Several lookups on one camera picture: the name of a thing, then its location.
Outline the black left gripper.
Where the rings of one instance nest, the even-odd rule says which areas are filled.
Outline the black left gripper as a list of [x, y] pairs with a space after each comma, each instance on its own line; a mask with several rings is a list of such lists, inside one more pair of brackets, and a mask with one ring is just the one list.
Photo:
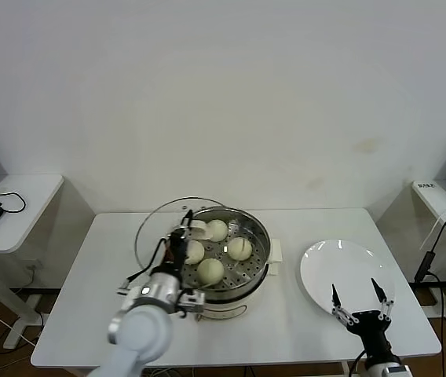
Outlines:
[[180, 276], [187, 254], [187, 235], [191, 232], [193, 210], [189, 210], [181, 222], [170, 230], [161, 263], [155, 267], [155, 273]]

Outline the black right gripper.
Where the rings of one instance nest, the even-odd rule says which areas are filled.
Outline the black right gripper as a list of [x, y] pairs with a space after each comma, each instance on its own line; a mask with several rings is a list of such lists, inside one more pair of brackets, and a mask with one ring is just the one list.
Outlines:
[[391, 353], [391, 346], [386, 338], [386, 331], [390, 326], [390, 314], [394, 306], [394, 301], [388, 299], [384, 289], [371, 278], [372, 286], [381, 304], [380, 311], [371, 310], [363, 312], [349, 313], [342, 307], [335, 285], [331, 285], [332, 290], [332, 315], [346, 329], [360, 337], [364, 350], [368, 357], [377, 357]]

